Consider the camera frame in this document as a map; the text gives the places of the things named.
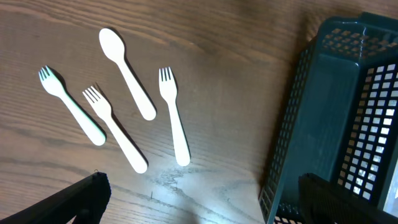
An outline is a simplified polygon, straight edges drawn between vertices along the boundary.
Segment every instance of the plastic basket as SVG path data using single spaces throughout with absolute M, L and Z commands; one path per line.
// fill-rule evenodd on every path
M 304 222 L 305 173 L 383 209 L 398 156 L 397 71 L 397 20 L 364 12 L 320 26 L 300 53 L 271 150 L 259 197 L 266 223 Z

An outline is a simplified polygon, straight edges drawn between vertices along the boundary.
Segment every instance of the white spoon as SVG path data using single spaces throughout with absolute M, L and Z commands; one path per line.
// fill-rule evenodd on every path
M 125 61 L 125 49 L 121 38 L 111 29 L 104 28 L 99 32 L 99 42 L 105 56 L 118 65 L 127 86 L 130 89 L 131 95 L 136 101 L 141 115 L 148 121 L 155 119 L 155 106 L 145 94 L 144 90 L 137 82 L 135 76 L 131 73 Z

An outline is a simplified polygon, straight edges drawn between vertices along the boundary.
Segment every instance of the white fork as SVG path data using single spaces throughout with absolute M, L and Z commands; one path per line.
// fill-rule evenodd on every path
M 177 86 L 170 67 L 159 69 L 159 88 L 160 94 L 169 106 L 175 158 L 180 166 L 186 166 L 190 163 L 191 156 L 177 109 Z
M 106 140 L 105 134 L 70 98 L 60 80 L 48 66 L 45 66 L 45 68 L 39 71 L 39 78 L 47 93 L 57 96 L 63 101 L 88 138 L 97 146 L 103 145 Z
M 112 107 L 109 102 L 94 87 L 88 88 L 83 92 L 87 101 L 93 107 L 99 118 L 104 120 L 108 128 L 111 130 L 114 138 L 119 143 L 132 168 L 139 174 L 143 174 L 148 169 L 148 163 L 131 143 L 126 135 L 120 130 L 120 127 L 112 118 Z

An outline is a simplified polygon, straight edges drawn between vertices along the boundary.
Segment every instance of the white surface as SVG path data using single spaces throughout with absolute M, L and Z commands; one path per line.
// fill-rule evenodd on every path
M 97 146 L 103 145 L 106 140 L 105 134 L 69 97 L 60 80 L 58 80 L 48 66 L 41 69 L 39 78 L 45 91 L 59 97 L 63 101 L 88 138 Z
M 91 87 L 83 92 L 87 101 L 93 107 L 95 113 L 104 120 L 111 130 L 114 138 L 119 143 L 132 168 L 139 174 L 143 174 L 148 169 L 148 164 L 144 157 L 139 153 L 138 149 L 120 130 L 120 127 L 112 118 L 112 107 L 109 102 L 94 88 Z
M 124 59 L 124 44 L 119 36 L 110 29 L 104 28 L 99 32 L 99 42 L 105 56 L 116 63 L 130 89 L 131 95 L 136 101 L 141 115 L 148 121 L 155 119 L 156 110 L 144 90 L 138 84 Z
M 190 163 L 191 156 L 177 109 L 177 86 L 170 67 L 159 69 L 159 88 L 160 94 L 169 106 L 175 158 L 180 166 L 186 166 Z

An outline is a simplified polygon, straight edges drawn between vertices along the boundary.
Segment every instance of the dark green plastic bin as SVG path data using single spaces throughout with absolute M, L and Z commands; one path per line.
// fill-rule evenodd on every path
M 397 20 L 364 12 L 320 26 L 300 54 L 271 150 L 259 197 L 266 223 L 304 223 L 298 179 L 305 173 L 387 209 L 398 188 L 397 72 Z

